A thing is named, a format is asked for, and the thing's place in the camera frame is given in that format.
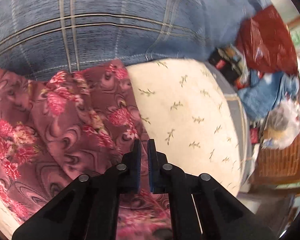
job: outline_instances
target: red plastic bag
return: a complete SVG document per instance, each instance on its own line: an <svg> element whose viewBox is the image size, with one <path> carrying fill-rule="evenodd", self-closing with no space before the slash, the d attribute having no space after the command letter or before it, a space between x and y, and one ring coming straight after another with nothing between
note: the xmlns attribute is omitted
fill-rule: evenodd
<svg viewBox="0 0 300 240"><path fill-rule="evenodd" d="M245 55L249 68L265 73L298 74L290 33L273 5L242 22L236 47Z"/></svg>

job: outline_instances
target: clutter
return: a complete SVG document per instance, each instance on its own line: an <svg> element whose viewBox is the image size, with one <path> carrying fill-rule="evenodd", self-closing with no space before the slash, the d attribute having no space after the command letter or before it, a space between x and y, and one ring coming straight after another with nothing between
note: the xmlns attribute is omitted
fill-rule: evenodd
<svg viewBox="0 0 300 240"><path fill-rule="evenodd" d="M242 22L236 47L244 54L249 68L265 73L298 74L290 33L273 5Z"/></svg>
<svg viewBox="0 0 300 240"><path fill-rule="evenodd" d="M231 84L245 84L249 71L244 56L233 45L216 49L209 58L209 63L214 65L226 80Z"/></svg>
<svg viewBox="0 0 300 240"><path fill-rule="evenodd" d="M287 95L294 99L298 90L297 77L276 72L260 79L258 71L250 70L250 87L239 90L238 95L250 120L256 121L266 117Z"/></svg>
<svg viewBox="0 0 300 240"><path fill-rule="evenodd" d="M300 113L292 99L283 100L270 111L263 132L262 147L285 149L300 133Z"/></svg>

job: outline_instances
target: blue plaid fabric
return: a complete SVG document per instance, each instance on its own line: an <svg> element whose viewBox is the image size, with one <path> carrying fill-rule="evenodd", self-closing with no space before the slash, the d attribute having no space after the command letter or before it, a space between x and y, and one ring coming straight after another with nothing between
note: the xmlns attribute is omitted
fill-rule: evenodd
<svg viewBox="0 0 300 240"><path fill-rule="evenodd" d="M46 80L114 58L206 60L270 0L0 0L0 68Z"/></svg>

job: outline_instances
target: red label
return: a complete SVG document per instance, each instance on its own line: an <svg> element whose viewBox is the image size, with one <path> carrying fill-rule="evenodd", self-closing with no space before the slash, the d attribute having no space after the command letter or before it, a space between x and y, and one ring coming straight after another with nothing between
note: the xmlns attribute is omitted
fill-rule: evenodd
<svg viewBox="0 0 300 240"><path fill-rule="evenodd" d="M216 68L217 68L217 69L221 69L221 68L223 68L223 67L225 66L225 64L226 64L226 62L225 62L224 60L221 59L221 60L217 63Z"/></svg>
<svg viewBox="0 0 300 240"><path fill-rule="evenodd" d="M237 87L238 90L240 90L242 88L248 87L248 82L246 82L245 84L241 84L240 78L237 78L234 85Z"/></svg>
<svg viewBox="0 0 300 240"><path fill-rule="evenodd" d="M258 71L258 73L257 73L257 75L258 75L258 78L263 78L263 76L264 76L264 73L263 72L261 72L261 71Z"/></svg>
<svg viewBox="0 0 300 240"><path fill-rule="evenodd" d="M250 140L251 143L258 143L259 142L259 136L258 136L258 128L250 128Z"/></svg>

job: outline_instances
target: blue denim cloth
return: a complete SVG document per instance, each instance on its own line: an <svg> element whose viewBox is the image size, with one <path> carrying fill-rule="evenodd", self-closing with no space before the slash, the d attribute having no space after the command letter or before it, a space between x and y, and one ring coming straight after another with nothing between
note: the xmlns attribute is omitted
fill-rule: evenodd
<svg viewBox="0 0 300 240"><path fill-rule="evenodd" d="M244 109L252 121L266 117L280 101L289 94L296 97L299 90L297 77L289 77L284 72L265 74L262 79L257 71L250 71L250 87L238 91Z"/></svg>
<svg viewBox="0 0 300 240"><path fill-rule="evenodd" d="M0 68L47 80L119 58L205 61L270 0L0 0Z"/></svg>

